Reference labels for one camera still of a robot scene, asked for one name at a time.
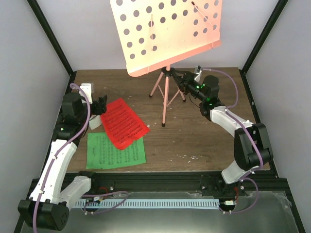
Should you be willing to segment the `white metronome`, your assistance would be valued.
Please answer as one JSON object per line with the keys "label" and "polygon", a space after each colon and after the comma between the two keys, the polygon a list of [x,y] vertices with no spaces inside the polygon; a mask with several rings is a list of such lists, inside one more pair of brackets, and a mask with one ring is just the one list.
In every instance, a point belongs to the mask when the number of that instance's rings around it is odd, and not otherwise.
{"label": "white metronome", "polygon": [[89,120],[89,127],[91,130],[98,128],[102,124],[101,116],[99,115],[92,115]]}

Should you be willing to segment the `red sheet music page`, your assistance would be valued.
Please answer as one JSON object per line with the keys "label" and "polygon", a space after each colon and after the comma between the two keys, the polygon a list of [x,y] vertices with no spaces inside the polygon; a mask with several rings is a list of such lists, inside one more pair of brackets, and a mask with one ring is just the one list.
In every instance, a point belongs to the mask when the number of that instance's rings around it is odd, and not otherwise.
{"label": "red sheet music page", "polygon": [[107,110],[101,115],[101,121],[106,135],[119,150],[126,149],[150,131],[122,98],[107,104]]}

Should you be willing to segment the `green sheet music page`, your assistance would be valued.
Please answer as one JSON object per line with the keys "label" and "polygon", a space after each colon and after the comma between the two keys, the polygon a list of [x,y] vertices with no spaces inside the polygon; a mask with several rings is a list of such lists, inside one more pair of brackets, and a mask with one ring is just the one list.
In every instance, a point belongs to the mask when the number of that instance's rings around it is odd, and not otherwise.
{"label": "green sheet music page", "polygon": [[123,150],[117,149],[106,133],[87,135],[87,169],[115,169],[146,163],[143,138]]}

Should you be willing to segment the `pink folding music stand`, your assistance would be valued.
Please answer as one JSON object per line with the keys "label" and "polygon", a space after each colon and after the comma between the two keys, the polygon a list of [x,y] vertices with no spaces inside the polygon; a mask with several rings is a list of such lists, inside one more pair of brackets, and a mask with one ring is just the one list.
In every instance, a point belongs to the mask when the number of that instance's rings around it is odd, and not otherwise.
{"label": "pink folding music stand", "polygon": [[112,0],[126,69],[139,77],[221,44],[221,0]]}

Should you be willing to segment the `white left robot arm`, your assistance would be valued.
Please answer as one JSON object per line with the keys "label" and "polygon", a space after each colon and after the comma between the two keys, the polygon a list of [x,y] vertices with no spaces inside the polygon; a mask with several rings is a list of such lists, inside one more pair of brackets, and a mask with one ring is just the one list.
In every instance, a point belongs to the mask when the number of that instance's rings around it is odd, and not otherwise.
{"label": "white left robot arm", "polygon": [[62,184],[81,138],[95,117],[106,112],[107,96],[92,100],[79,93],[63,96],[60,114],[53,130],[50,153],[41,177],[26,200],[18,204],[24,222],[33,229],[61,231],[71,208],[84,193],[94,196],[99,183],[91,172],[79,172],[65,188]]}

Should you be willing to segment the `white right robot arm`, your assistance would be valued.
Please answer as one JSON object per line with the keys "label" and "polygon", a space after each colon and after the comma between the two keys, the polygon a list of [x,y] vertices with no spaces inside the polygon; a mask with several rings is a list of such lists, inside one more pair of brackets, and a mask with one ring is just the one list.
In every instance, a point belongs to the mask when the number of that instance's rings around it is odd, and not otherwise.
{"label": "white right robot arm", "polygon": [[253,123],[230,111],[219,99],[219,79],[208,75],[199,83],[199,72],[171,69],[170,75],[179,90],[200,100],[201,115],[221,126],[234,138],[234,161],[221,172],[216,191],[223,196],[233,190],[233,184],[244,181],[248,175],[272,162],[273,150],[266,126]]}

